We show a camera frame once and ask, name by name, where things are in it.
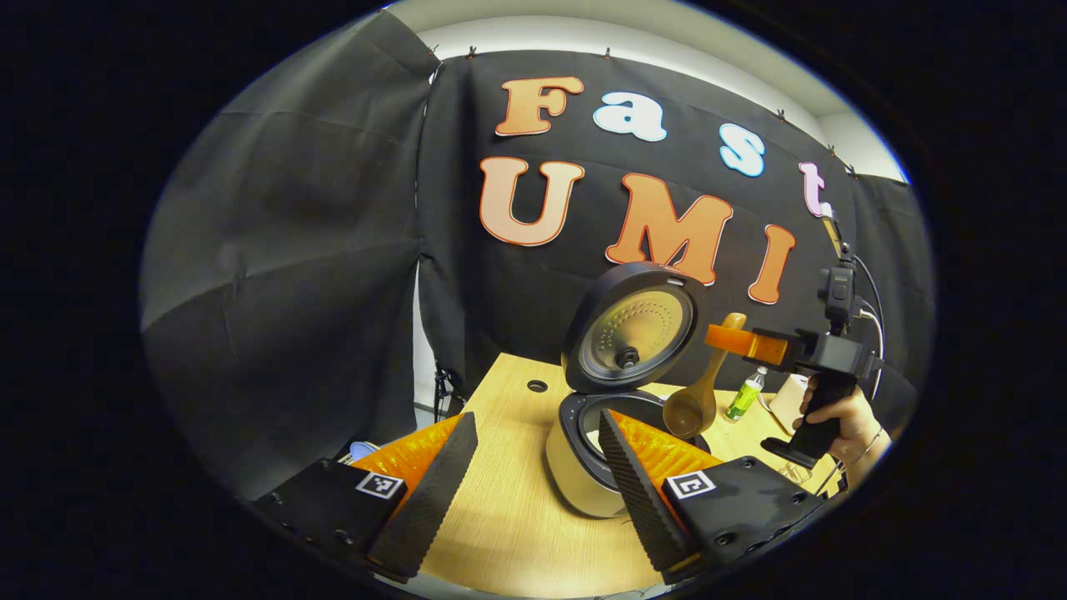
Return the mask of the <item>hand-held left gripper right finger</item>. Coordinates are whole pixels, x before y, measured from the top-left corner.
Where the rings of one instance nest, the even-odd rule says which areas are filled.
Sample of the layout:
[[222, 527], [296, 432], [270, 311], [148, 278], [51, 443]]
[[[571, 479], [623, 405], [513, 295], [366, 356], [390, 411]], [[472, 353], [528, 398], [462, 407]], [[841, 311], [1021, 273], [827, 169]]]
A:
[[599, 445], [667, 584], [731, 569], [785, 542], [824, 505], [754, 457], [723, 461], [610, 409], [599, 414]]

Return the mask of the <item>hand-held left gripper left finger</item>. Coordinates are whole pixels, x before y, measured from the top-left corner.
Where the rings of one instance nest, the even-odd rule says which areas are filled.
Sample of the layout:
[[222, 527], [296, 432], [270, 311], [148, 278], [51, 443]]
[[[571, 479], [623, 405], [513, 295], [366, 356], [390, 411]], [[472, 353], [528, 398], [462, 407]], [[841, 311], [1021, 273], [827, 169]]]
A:
[[321, 459], [254, 502], [254, 512], [351, 577], [416, 577], [478, 447], [461, 412], [351, 463]]

